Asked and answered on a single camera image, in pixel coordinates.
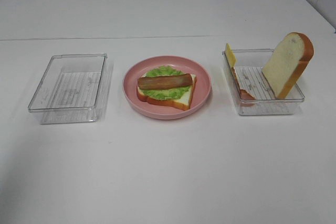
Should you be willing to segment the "pink plate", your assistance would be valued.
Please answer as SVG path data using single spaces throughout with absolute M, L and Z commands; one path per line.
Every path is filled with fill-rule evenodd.
M 152 105 L 137 97 L 137 79 L 151 69 L 170 65 L 184 73 L 196 75 L 196 85 L 189 110 L 182 111 L 169 106 Z M 189 116 L 198 111 L 211 93 L 211 79 L 208 72 L 197 62 L 178 56 L 157 56 L 136 63 L 125 74 L 123 91 L 130 106 L 137 112 L 154 119 L 173 120 Z

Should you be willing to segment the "bread slice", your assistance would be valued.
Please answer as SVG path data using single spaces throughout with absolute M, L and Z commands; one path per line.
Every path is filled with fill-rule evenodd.
M 140 101 L 147 102 L 153 105 L 169 106 L 179 110 L 186 111 L 190 109 L 191 102 L 193 98 L 194 89 L 197 82 L 197 77 L 195 74 L 191 74 L 193 84 L 187 87 L 187 90 L 182 92 L 182 96 L 179 99 L 167 99 L 167 100 L 157 100 L 151 96 L 148 96 L 144 93 L 145 90 L 141 90 L 138 86 L 137 88 L 137 97 Z
M 310 39 L 292 32 L 274 49 L 262 73 L 277 99 L 285 99 L 307 67 L 314 54 Z

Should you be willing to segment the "clear right plastic tray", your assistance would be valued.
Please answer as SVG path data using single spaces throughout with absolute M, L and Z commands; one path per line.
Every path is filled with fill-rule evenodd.
M 255 100 L 251 107 L 235 105 L 239 115 L 290 115 L 305 100 L 305 96 L 298 87 L 294 85 L 285 99 L 277 99 L 273 90 L 262 73 L 262 67 L 273 53 L 273 49 L 233 49 L 236 57 L 234 65 L 238 82 L 241 89 L 246 90 Z M 234 99 L 237 97 L 233 75 L 226 59 L 224 51 L 224 73 L 230 92 Z

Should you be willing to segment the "bacon strip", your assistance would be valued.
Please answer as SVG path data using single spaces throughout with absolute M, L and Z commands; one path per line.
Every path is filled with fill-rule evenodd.
M 234 99 L 235 105 L 239 105 L 243 107 L 254 106 L 255 105 L 254 102 L 247 102 L 247 101 L 255 100 L 255 98 L 252 95 L 250 95 L 246 90 L 240 88 L 237 74 L 235 72 L 234 67 L 231 67 L 230 70 L 233 75 L 235 90 L 237 92 L 237 97 Z
M 174 76 L 141 77 L 138 79 L 138 87 L 143 90 L 166 90 L 187 87 L 192 84 L 193 79 L 189 73 Z

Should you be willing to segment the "green lettuce leaf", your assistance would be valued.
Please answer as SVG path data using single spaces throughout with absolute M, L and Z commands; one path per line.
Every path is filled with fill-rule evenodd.
M 176 70 L 171 66 L 159 66 L 154 68 L 143 75 L 143 77 L 158 77 L 158 76 L 177 76 L 182 75 L 184 72 Z M 151 98 L 156 100 L 178 100 L 185 93 L 189 92 L 191 86 L 178 87 L 164 90 L 143 90 L 140 91 Z

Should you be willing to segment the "clear left plastic tray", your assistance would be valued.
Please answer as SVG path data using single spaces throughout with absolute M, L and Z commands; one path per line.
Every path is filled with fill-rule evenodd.
M 40 124 L 95 122 L 107 105 L 106 54 L 52 56 L 28 105 Z

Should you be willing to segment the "clear plastic tray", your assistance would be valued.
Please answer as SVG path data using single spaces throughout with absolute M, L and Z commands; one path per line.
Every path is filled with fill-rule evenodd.
M 290 115 L 305 100 L 305 96 L 298 87 L 294 85 L 285 99 L 277 99 L 273 90 L 262 73 L 262 67 L 273 53 L 273 49 L 233 49 L 236 57 L 234 65 L 238 82 L 241 89 L 246 90 L 255 100 L 251 107 L 235 105 L 239 115 Z M 233 75 L 226 59 L 224 51 L 224 73 L 230 92 L 234 99 L 237 97 Z
M 40 124 L 95 122 L 107 105 L 106 54 L 52 56 L 28 105 Z

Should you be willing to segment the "yellow cheese slice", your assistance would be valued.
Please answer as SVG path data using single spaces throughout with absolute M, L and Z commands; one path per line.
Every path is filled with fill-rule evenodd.
M 231 50 L 229 43 L 226 43 L 224 53 L 226 55 L 226 59 L 228 61 L 230 68 L 234 68 L 234 65 L 236 63 L 236 57 L 233 51 Z

